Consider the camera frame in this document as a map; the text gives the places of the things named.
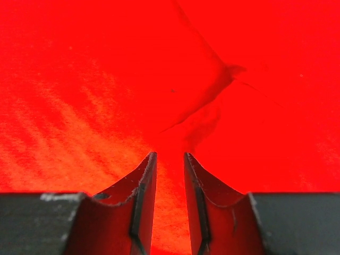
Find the gray surface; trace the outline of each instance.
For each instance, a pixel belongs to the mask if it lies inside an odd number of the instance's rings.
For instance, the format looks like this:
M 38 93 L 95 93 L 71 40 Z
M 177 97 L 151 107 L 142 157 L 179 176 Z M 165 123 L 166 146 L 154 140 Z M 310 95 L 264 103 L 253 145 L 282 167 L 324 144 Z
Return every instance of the gray surface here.
M 249 196 L 266 254 L 340 254 L 340 195 Z
M 63 254 L 84 196 L 0 195 L 0 255 Z

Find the curved black edge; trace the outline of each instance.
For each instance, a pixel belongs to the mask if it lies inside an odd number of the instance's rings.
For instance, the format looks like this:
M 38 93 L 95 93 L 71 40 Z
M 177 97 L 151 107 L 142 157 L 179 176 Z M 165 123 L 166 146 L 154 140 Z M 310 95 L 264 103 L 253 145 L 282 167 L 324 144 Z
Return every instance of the curved black edge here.
M 198 255 L 204 254 L 206 248 L 211 241 L 211 233 L 209 228 L 209 220 L 204 198 L 203 190 L 199 184 L 192 161 L 197 161 L 190 153 L 184 154 L 184 177 L 185 177 L 185 191 L 188 206 L 189 227 L 193 229 L 194 224 L 199 224 L 201 230 L 201 240 L 194 240 L 198 238 L 196 233 L 190 231 L 190 239 L 192 243 L 192 252 L 194 252 L 193 243 L 199 243 Z
M 127 204 L 131 199 L 137 196 L 137 191 L 142 181 L 147 178 L 147 168 L 150 165 L 150 159 L 157 154 L 149 153 L 142 162 L 128 175 L 119 181 L 92 196 L 97 202 L 105 205 L 119 207 Z
M 156 185 L 149 185 L 150 182 L 157 174 L 157 153 L 151 152 L 144 160 L 148 161 L 148 164 L 144 170 L 143 176 L 139 182 L 137 195 L 134 201 L 134 206 L 132 210 L 132 219 L 131 219 L 131 227 L 130 227 L 130 237 L 138 246 L 142 255 L 147 255 L 147 251 L 150 251 L 150 243 L 143 243 L 141 236 L 147 235 L 150 236 L 152 233 L 141 233 L 140 226 L 142 219 L 142 214 L 149 214 L 147 219 L 153 219 L 154 216 L 154 206 L 155 206 L 155 194 L 156 194 Z M 146 195 L 148 189 L 152 188 L 151 195 Z M 152 205 L 152 210 L 146 210 L 143 205 L 145 201 L 148 200 L 148 204 Z

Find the black plastic part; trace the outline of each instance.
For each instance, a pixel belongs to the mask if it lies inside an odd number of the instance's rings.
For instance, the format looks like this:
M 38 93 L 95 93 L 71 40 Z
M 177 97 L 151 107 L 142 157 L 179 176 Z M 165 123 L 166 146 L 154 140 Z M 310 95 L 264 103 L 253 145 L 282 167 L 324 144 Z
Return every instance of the black plastic part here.
M 192 254 L 340 254 L 340 194 L 241 194 L 188 153 L 184 176 Z
M 249 194 L 267 255 L 340 254 L 339 194 Z
M 131 219 L 131 228 L 130 228 L 130 236 L 131 239 L 136 243 L 142 255 L 147 255 L 150 253 L 150 245 L 148 241 L 151 240 L 152 233 L 152 221 L 154 215 L 154 204 L 155 204 L 155 191 L 156 191 L 156 166 L 157 166 L 157 154 L 155 152 L 149 155 L 149 162 L 146 166 L 144 175 L 139 183 L 139 188 L 137 191 L 137 196 L 134 203 L 134 208 L 132 212 Z M 141 222 L 142 217 L 152 216 L 148 219 L 144 219 L 147 222 L 151 221 L 151 229 L 148 229 L 143 234 L 150 234 L 149 238 L 146 238 L 147 241 L 144 240 L 144 236 L 141 236 Z
M 0 196 L 0 254 L 60 255 L 83 193 Z

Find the crease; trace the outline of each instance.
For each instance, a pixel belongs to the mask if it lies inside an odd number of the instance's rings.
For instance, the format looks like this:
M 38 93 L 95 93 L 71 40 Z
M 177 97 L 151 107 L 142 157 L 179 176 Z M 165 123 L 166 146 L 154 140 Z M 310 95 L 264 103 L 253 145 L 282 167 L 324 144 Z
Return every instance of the crease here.
M 194 104 L 191 108 L 189 108 L 187 111 L 182 113 L 180 117 L 178 118 L 174 124 L 171 126 L 161 130 L 158 134 L 162 134 L 182 123 L 184 123 L 188 118 L 190 118 L 192 115 L 194 115 L 196 112 L 213 102 L 231 83 L 234 81 L 239 81 L 241 84 L 250 87 L 257 93 L 261 94 L 262 96 L 266 97 L 268 100 L 272 101 L 277 106 L 284 108 L 283 105 L 281 105 L 279 102 L 275 101 L 274 99 L 270 98 L 251 84 L 242 82 L 235 78 L 235 76 L 241 72 L 247 71 L 247 69 L 244 66 L 239 65 L 227 65 L 224 63 L 224 61 L 221 59 L 221 57 L 216 53 L 216 51 L 208 44 L 204 36 L 199 32 L 199 30 L 190 22 L 189 17 L 186 15 L 184 9 L 181 7 L 179 2 L 177 0 L 172 1 L 175 7 L 178 9 L 178 14 L 180 15 L 181 19 L 185 21 L 198 36 L 201 38 L 205 46 L 211 51 L 211 53 L 215 56 L 215 58 L 220 62 L 222 66 L 222 71 L 220 75 L 216 78 L 215 82 L 212 84 L 212 86 L 209 86 L 203 93 L 203 95 L 198 99 L 198 102 Z

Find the red surface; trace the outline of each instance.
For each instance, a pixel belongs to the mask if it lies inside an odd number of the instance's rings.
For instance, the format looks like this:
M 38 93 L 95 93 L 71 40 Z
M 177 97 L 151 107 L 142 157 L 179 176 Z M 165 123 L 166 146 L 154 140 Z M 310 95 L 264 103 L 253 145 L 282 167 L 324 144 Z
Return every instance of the red surface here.
M 156 254 L 190 253 L 185 150 L 241 192 L 339 190 L 339 3 L 180 5 L 2 2 L 0 190 L 93 194 L 156 150 Z

